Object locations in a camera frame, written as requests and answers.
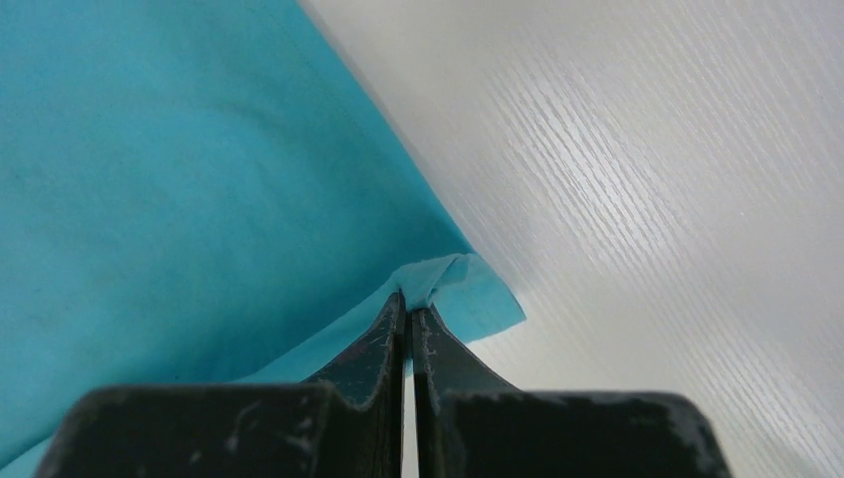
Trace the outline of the turquoise t-shirt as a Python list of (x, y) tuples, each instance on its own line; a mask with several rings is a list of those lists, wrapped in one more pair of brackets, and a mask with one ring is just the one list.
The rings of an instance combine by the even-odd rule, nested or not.
[(3, 476), (93, 388), (296, 381), (396, 291), (525, 317), (298, 3), (2, 3)]

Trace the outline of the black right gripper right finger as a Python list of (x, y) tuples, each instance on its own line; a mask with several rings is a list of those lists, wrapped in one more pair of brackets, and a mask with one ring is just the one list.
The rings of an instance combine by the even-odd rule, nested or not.
[(521, 390), (435, 308), (409, 319), (422, 477), (729, 477), (710, 422), (653, 391)]

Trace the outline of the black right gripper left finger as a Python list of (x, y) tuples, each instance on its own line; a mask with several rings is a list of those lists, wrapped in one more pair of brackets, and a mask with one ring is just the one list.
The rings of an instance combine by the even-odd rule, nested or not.
[(397, 477), (405, 301), (298, 383), (110, 386), (63, 419), (39, 477)]

